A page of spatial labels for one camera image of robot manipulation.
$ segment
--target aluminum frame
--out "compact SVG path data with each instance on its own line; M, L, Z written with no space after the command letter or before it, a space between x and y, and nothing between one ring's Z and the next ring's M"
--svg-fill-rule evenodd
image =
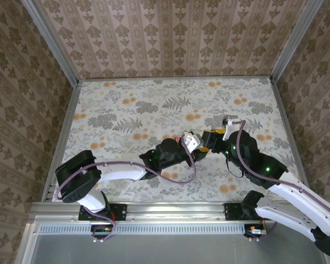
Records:
M308 182L308 178L307 178L306 172L305 172L304 167L303 167L301 156L299 155L297 144L296 144L295 138L293 137L293 133L292 133L290 123L288 122L288 117L287 117L287 114L286 114L286 110L284 108L284 104L282 102L282 99L281 99L281 96L280 96L280 93L279 93L279 90L278 90L278 87L276 85L276 82L275 82L274 78L271 78L271 88L273 90L275 100L276 100L276 104L279 108L279 112L280 112L280 115L281 115L282 123L284 125L288 141L290 143L290 148L291 148L292 156L293 156L293 158L295 160L295 163L296 163L297 171L298 171L299 175L301 176L301 180L303 181L303 183L308 188L310 188L310 184Z
M36 7L36 4L34 2L35 1L32 0L22 0L23 5L26 7L34 23L37 25L40 34L43 36L51 52L54 54L54 57L59 63L67 79L71 83L71 86L75 88L78 84L77 74L74 71L73 67L68 63L67 57L59 47L59 44L49 30L46 20L44 19L41 11L39 11L39 8Z
M284 49L282 50L276 64L271 72L271 76L278 80L283 74L287 64L291 60L295 50L301 42L305 32L319 10L323 0L308 0L305 8L302 11L300 18L298 19L293 31L286 42Z
M208 79L269 79L269 75L256 76L186 76L186 77L138 77L138 78L113 78L113 79L80 79L81 83L93 81L156 81L156 80L208 80Z
M126 224L182 224L191 227L192 224L212 226L217 224L259 223L260 221L226 221L224 213L225 202L115 202L127 204ZM15 263L30 263L42 224L107 224L106 221L79 221L80 205L78 203L34 202L29 214L23 238Z
M81 92L80 85L77 85L75 89L73 89L70 101L68 103L68 107L66 110L66 115L64 118L64 122L61 127L59 139L57 141L57 145L55 148L53 159L51 160L51 164L49 167L49 172L47 176L47 180L45 182L44 190L41 196L41 201L46 201L50 185L55 182L55 170L57 167L61 165L66 144L69 136L69 131L71 129L73 116L76 111L77 104L79 102L79 94Z

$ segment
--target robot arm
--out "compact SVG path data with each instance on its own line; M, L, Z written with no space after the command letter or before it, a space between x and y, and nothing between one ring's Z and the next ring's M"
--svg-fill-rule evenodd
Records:
M243 131L244 122L226 119L223 124L227 128L224 134L204 132L204 146L224 154L251 182L281 196L300 212L278 205L256 191L247 194L241 204L243 211L302 233L330 255L330 203L297 180L278 160L260 153L256 140Z
M92 213L99 212L108 207L108 202L103 193L93 188L96 183L151 179L160 175L161 170L183 161L191 166L191 160L198 162L211 150L224 154L252 183L300 210L277 205L259 192L251 191L241 204L246 219L268 218L288 226L314 241L330 256L330 203L297 180L277 159L260 153L256 140L243 130L244 123L226 118L223 124L225 130L205 130L202 137L185 133L180 142L165 139L154 150L134 159L96 159L91 151L83 151L56 170L60 185L57 193L61 191L64 202L78 202Z
M94 189L95 184L115 179L151 179L161 176L163 169L183 161L192 166L192 161L197 162L207 154L208 150L200 149L202 144L199 135L184 133L179 142L165 139L154 150L132 159L96 158L90 150L85 150L56 169L57 194L61 192L59 199L65 203L78 202L92 213L99 212L108 202L102 192Z

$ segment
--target wall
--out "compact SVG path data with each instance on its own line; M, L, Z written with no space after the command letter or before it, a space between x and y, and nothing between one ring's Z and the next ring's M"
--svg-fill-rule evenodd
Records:
M0 263L41 195L71 90L20 1L0 0Z
M330 1L324 0L278 87L307 176L330 201Z
M305 0L35 0L81 79L269 75Z

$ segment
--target gray leaf pattern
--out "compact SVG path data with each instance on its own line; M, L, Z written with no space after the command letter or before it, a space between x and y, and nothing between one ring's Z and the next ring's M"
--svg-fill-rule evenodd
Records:
M297 176L270 81L259 78L85 82L63 162L86 149L96 157L137 157L184 131L222 128L226 114L246 119L246 131L261 152L274 155ZM246 178L232 177L224 164L223 155L209 153L196 165L196 180L186 185L153 178L105 181L96 188L109 201L227 201L242 200L250 190L267 194ZM231 164L230 169L240 174ZM177 181L192 173L186 163L162 172Z

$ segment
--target floral tablecloth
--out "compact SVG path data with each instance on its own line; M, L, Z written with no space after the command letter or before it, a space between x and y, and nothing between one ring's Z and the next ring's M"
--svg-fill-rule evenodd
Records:
M226 114L246 119L245 130L261 152L274 156L297 174L287 135L268 79L165 79L94 81L82 84L63 161L85 149L105 158L131 158L184 131L202 134L221 128ZM240 171L232 164L233 174ZM163 175L189 179L180 164ZM197 178L178 185L163 179L113 180L97 184L109 201L241 201L263 188L226 169L225 157L209 154L197 163Z

